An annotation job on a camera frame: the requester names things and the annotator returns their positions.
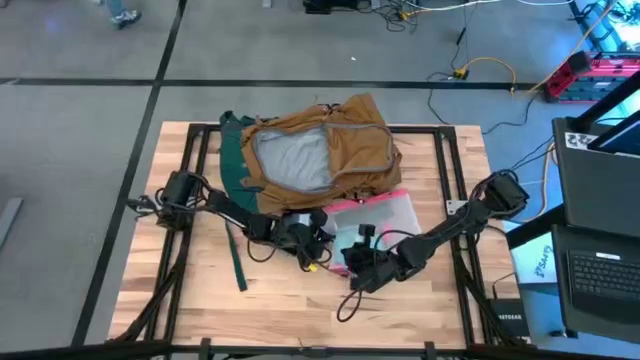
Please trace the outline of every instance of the concrete floor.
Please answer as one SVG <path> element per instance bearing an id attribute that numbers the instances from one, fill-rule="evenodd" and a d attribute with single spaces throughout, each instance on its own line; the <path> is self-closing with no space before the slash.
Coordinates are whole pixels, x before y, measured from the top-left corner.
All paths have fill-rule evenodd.
<path id="1" fill-rule="evenodd" d="M 151 92 L 150 86 L 19 86 L 8 79 L 155 78 L 176 2 L 125 3 L 142 9 L 144 17 L 121 32 L 110 26 L 106 9 L 89 0 L 16 0 L 0 10 L 0 77 L 7 78 L 0 86 L 0 204 L 25 198 L 0 249 L 0 352 L 70 343 Z M 379 16 L 307 16 L 300 9 L 299 0 L 275 0 L 272 9 L 262 9 L 259 1 L 188 0 L 166 78 L 422 81 L 433 71 L 450 71 L 464 21 L 458 10 L 426 14 L 415 34 L 392 34 Z M 536 82 L 581 37 L 569 16 L 564 6 L 483 5 L 469 25 L 469 52 L 463 47 L 458 65 L 496 56 L 515 68 L 519 82 Z M 468 81 L 509 82 L 510 74 L 498 64 L 477 64 Z M 389 123 L 437 123 L 426 108 L 429 90 L 162 87 L 130 196 L 144 189 L 162 121 L 216 120 L 225 110 L 278 115 L 316 99 L 341 102 L 367 91 Z M 522 121 L 528 100 L 505 90 L 436 90 L 432 103 L 452 124 L 488 129 L 499 121 Z M 535 100 L 526 126 L 500 127 L 485 136 L 492 169 L 511 166 L 546 140 L 553 117 L 585 108 Z M 541 204 L 542 162 L 519 174 L 532 195 L 525 218 Z M 551 204 L 561 201 L 557 184 L 552 167 Z M 125 212 L 88 342 L 106 336 L 133 228 L 133 215 Z M 551 339 L 546 334 L 560 325 L 557 298 L 522 295 L 529 317 L 537 318 L 531 324 L 534 341 L 545 348 L 640 353 L 638 346 L 582 334 L 580 340 Z"/>

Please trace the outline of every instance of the person's foot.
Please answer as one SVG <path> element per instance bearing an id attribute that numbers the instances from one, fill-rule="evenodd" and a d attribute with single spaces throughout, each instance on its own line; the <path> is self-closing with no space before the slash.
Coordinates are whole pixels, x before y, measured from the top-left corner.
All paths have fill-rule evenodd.
<path id="1" fill-rule="evenodd" d="M 141 17 L 142 13 L 136 10 L 125 10 L 122 14 L 112 17 L 111 22 L 118 27 L 118 30 L 122 30 L 129 25 L 135 24 Z"/>

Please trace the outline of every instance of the wooden table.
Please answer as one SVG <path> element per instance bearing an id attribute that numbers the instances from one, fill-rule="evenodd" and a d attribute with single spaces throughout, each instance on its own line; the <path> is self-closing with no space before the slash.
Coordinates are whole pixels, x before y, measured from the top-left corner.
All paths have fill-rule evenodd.
<path id="1" fill-rule="evenodd" d="M 147 194 L 164 186 L 169 173 L 179 168 L 188 126 L 187 122 L 163 124 Z M 456 133 L 470 191 L 489 175 L 484 143 L 480 127 L 457 126 Z M 423 231 L 445 218 L 433 141 L 427 134 L 395 135 L 404 156 L 399 187 L 409 190 Z M 222 189 L 219 144 L 220 134 L 212 133 L 204 175 L 212 186 Z M 195 158 L 198 146 L 194 149 Z M 445 153 L 455 189 L 449 151 Z M 127 328 L 153 292 L 165 233 L 155 221 L 143 218 L 136 227 L 110 338 Z M 349 322 L 339 323 L 336 309 L 349 293 L 346 279 L 322 269 L 303 273 L 297 260 L 282 252 L 266 263 L 252 262 L 239 231 L 236 239 L 249 286 L 245 292 L 236 284 L 223 220 L 212 214 L 196 216 L 174 343 L 199 344 L 201 338 L 209 337 L 215 345 L 422 348 L 424 341 L 433 341 L 438 349 L 465 347 L 449 246 L 441 246 L 426 269 L 410 280 L 363 294 L 358 313 Z M 256 257 L 268 250 L 252 246 Z M 504 237 L 491 229 L 482 234 L 478 252 L 490 296 L 491 283 L 513 271 L 511 257 Z M 501 281 L 498 292 L 502 297 L 518 297 L 514 278 Z M 482 341 L 477 307 L 469 298 L 476 341 Z M 162 306 L 159 335 L 166 309 L 167 301 Z"/>

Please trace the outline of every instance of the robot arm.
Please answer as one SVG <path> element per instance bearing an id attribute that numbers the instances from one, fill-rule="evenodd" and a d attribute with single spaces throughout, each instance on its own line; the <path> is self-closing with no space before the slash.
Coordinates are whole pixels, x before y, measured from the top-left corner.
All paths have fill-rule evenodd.
<path id="1" fill-rule="evenodd" d="M 326 251 L 325 244 L 332 240 L 321 229 L 327 221 L 322 210 L 312 211 L 307 223 L 292 220 L 294 216 L 277 218 L 255 214 L 233 202 L 223 191 L 213 188 L 206 178 L 188 171 L 172 172 L 164 189 L 157 194 L 156 202 L 143 195 L 129 200 L 128 205 L 138 213 L 146 211 L 141 216 L 156 214 L 159 226 L 175 231 L 184 230 L 195 212 L 218 215 L 241 228 L 250 241 L 297 256 L 303 269 L 319 261 Z"/>
<path id="2" fill-rule="evenodd" d="M 492 174 L 474 188 L 470 200 L 453 216 L 427 233 L 401 240 L 394 246 L 395 252 L 361 244 L 343 249 L 347 267 L 355 275 L 351 288 L 372 293 L 393 279 L 404 281 L 422 270 L 436 249 L 450 239 L 482 231 L 490 218 L 515 216 L 529 198 L 516 179 L 508 170 Z"/>

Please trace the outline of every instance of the brown backpack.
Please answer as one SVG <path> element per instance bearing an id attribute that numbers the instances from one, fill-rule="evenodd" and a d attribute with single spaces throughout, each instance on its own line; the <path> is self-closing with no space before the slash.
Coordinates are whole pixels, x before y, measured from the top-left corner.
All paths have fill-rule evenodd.
<path id="1" fill-rule="evenodd" d="M 242 185 L 263 189 L 260 213 L 362 198 L 401 181 L 402 155 L 369 94 L 247 127 L 242 154 L 250 174 Z"/>

